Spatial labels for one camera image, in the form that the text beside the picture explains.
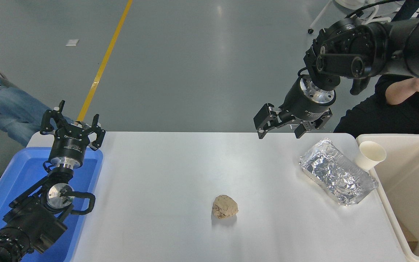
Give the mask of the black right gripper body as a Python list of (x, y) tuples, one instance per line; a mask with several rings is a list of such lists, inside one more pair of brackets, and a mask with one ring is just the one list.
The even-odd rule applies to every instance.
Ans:
[(279, 109), (306, 121), (317, 120), (335, 103), (335, 91), (317, 87), (310, 76), (299, 76)]

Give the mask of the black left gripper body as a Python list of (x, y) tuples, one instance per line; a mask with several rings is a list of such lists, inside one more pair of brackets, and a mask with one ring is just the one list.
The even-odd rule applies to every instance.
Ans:
[(84, 161), (85, 151), (90, 143), (88, 133), (78, 126), (65, 126), (55, 132), (54, 142), (48, 160), (58, 163), (60, 159)]

